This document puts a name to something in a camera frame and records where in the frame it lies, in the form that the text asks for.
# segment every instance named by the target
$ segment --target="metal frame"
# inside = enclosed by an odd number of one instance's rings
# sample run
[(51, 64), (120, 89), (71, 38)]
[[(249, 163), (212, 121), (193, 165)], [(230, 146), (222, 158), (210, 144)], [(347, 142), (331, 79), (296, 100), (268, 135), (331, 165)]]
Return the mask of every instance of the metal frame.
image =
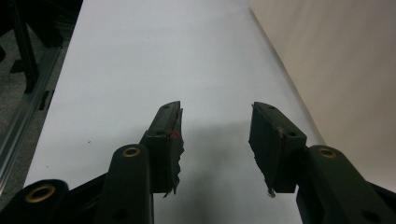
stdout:
[(0, 145), (0, 195), (6, 186), (12, 167), (23, 143), (30, 121), (40, 104), (41, 95), (47, 86), (53, 66), (59, 56), (61, 48), (48, 49), (38, 65), (37, 83), (31, 93), (24, 94)]
[(39, 72), (35, 62), (32, 43), (27, 30), (26, 20), (21, 12), (21, 5), (18, 0), (8, 0), (9, 13), (12, 17), (15, 38), (17, 39), (18, 48), (23, 61), (24, 72), (26, 76), (25, 93), (33, 91), (38, 81)]

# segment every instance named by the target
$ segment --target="beige wall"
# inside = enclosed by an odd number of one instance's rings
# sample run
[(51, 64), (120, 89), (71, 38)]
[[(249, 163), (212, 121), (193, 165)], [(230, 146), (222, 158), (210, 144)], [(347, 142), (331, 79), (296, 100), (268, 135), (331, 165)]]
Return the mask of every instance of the beige wall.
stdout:
[(250, 4), (326, 144), (396, 191), (396, 1)]

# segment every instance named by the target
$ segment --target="white table surface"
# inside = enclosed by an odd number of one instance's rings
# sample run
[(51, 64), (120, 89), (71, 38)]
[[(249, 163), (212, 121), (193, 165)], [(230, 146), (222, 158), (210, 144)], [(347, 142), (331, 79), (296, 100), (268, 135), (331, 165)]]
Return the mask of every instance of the white table surface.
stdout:
[(315, 125), (246, 0), (85, 0), (25, 185), (75, 188), (181, 101), (185, 153), (156, 223), (301, 223), (295, 195), (266, 195), (248, 144), (251, 104)]

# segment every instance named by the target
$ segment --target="bolt hole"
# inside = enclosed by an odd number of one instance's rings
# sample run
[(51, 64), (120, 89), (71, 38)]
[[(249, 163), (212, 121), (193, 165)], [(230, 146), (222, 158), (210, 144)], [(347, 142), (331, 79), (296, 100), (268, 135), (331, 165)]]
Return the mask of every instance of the bolt hole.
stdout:
[(39, 203), (48, 199), (55, 192), (55, 187), (49, 184), (42, 185), (36, 189), (33, 189), (26, 195), (26, 202), (28, 203)]
[(326, 149), (326, 148), (320, 148), (318, 150), (318, 152), (323, 157), (326, 157), (326, 158), (329, 158), (329, 159), (334, 159), (334, 158), (337, 157), (337, 154), (335, 154), (335, 152), (333, 152), (332, 150)]
[(140, 154), (140, 149), (137, 147), (129, 147), (122, 151), (123, 157), (134, 157)]
[(32, 194), (32, 197), (37, 199), (46, 196), (50, 192), (49, 189), (40, 189)]
[(376, 213), (374, 213), (372, 211), (363, 210), (363, 211), (361, 211), (361, 215), (373, 223), (381, 223), (382, 222), (381, 217), (379, 217)]
[(127, 217), (128, 217), (128, 212), (126, 211), (125, 208), (121, 208), (113, 214), (113, 219), (116, 221), (122, 221)]

